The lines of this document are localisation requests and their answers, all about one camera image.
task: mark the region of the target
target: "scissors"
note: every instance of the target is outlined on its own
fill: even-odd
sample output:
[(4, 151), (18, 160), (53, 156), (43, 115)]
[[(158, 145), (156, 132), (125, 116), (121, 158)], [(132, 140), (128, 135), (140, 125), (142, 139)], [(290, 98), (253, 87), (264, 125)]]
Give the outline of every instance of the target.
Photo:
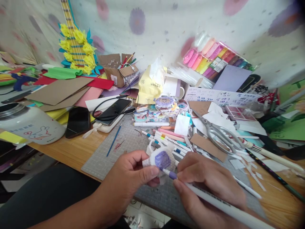
[[(206, 126), (207, 128), (207, 136), (208, 138), (217, 146), (218, 149), (220, 149), (222, 152), (234, 155), (236, 154), (236, 150), (244, 151), (246, 148), (244, 144), (240, 141), (240, 139), (233, 134), (230, 130), (227, 128), (215, 125), (213, 123), (210, 123), (207, 119), (203, 118), (200, 114), (198, 114), (196, 111), (193, 110), (193, 112), (198, 116), (200, 121)], [(231, 140), (228, 136), (226, 136), (223, 132), (226, 134), (229, 134), (233, 137), (233, 140)], [(217, 136), (225, 145), (227, 145), (232, 152), (226, 150), (223, 146), (220, 145), (218, 141), (216, 141), (211, 134), (214, 134)]]

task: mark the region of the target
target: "cartoon rabbit print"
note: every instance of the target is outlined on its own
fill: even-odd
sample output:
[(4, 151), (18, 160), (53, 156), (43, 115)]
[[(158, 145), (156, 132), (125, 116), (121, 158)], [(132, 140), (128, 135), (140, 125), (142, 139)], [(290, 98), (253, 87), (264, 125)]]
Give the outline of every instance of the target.
[(40, 131), (38, 131), (38, 132), (36, 132), (36, 133), (34, 133), (34, 134), (32, 134), (31, 131), (25, 132), (24, 134), (25, 134), (25, 135), (29, 135), (29, 138), (30, 138), (30, 139), (42, 140), (42, 139), (44, 139), (45, 137), (51, 136), (51, 134), (48, 133), (48, 129), (49, 129), (49, 128), (50, 128), (50, 127), (44, 127), (44, 126), (42, 126), (42, 127), (40, 128)]

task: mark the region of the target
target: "hand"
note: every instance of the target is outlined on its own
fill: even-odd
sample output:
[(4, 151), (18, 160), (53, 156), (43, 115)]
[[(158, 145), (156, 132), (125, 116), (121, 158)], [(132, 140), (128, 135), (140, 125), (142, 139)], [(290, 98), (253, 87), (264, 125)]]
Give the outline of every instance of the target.
[(183, 182), (199, 186), (233, 206), (246, 211), (246, 195), (230, 171), (202, 155), (188, 152), (178, 164), (178, 179), (173, 184), (185, 210), (200, 228), (246, 228), (246, 226), (199, 197)]
[(160, 183), (156, 166), (143, 168), (142, 161), (149, 156), (143, 150), (121, 155), (91, 198), (99, 202), (101, 216), (111, 226), (122, 216), (136, 191), (144, 184), (156, 187)]

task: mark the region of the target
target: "wooden table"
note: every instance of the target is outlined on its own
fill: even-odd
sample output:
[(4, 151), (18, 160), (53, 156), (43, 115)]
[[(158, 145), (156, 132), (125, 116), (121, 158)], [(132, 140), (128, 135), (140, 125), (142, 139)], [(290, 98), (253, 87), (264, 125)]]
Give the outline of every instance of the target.
[[(31, 143), (30, 146), (54, 158), (55, 160), (58, 160), (76, 169), (77, 171), (84, 173), (81, 171), (81, 167), (95, 152), (107, 135), (108, 134), (98, 131), (93, 132), (86, 139), (83, 139), (81, 136), (72, 139), (62, 137), (60, 140), (49, 145), (38, 145)], [(305, 168), (305, 160), (293, 162)], [(264, 192), (260, 188), (255, 180), (248, 174), (248, 171), (246, 171), (246, 173), (248, 174), (253, 189), (262, 196), (262, 200), (260, 202), (268, 219), (279, 228), (297, 228), (304, 219), (304, 204), (302, 204), (300, 200), (281, 186), (259, 165), (257, 165), (257, 167), (258, 169), (256, 171), (262, 175), (264, 180), (261, 180), (261, 183), (267, 189), (267, 192)], [(278, 175), (281, 176), (299, 193), (305, 195), (305, 180), (297, 177), (290, 170), (278, 172)]]

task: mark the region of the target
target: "gray cutting mat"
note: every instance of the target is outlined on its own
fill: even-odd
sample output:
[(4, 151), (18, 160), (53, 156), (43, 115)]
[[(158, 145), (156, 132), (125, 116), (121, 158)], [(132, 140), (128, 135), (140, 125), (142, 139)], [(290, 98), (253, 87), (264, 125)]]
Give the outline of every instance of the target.
[[(136, 149), (142, 149), (146, 151), (149, 144), (148, 137), (142, 134), (140, 136), (139, 130), (143, 129), (144, 131), (150, 130), (149, 133), (152, 134), (152, 127), (135, 127), (133, 126), (131, 115), (125, 115), (122, 120), (124, 120), (121, 130), (116, 138), (115, 143), (109, 153), (109, 156), (106, 157), (107, 152), (111, 146), (111, 143), (115, 137), (115, 134), (119, 128), (119, 125), (113, 128), (108, 137), (102, 142), (102, 144), (97, 148), (94, 154), (82, 167), (82, 171), (103, 180), (109, 170), (112, 168), (113, 164), (116, 162), (117, 158), (123, 154), (126, 150), (131, 152)], [(219, 164), (230, 170), (232, 175), (236, 176), (243, 183), (252, 187), (247, 175), (240, 170), (234, 169), (231, 163), (226, 160), (225, 163), (222, 163), (217, 158), (215, 159)], [(180, 201), (179, 195), (172, 185), (172, 180), (167, 177), (165, 185), (160, 185), (157, 188), (151, 188), (147, 185), (142, 186), (137, 193), (135, 198), (141, 201), (142, 203), (159, 210), (160, 212), (170, 216), (171, 218), (184, 223), (186, 225), (195, 225), (192, 219), (185, 212), (183, 205)], [(260, 216), (266, 218), (264, 211), (254, 196), (244, 190), (247, 196), (248, 207), (253, 211), (258, 213)]]

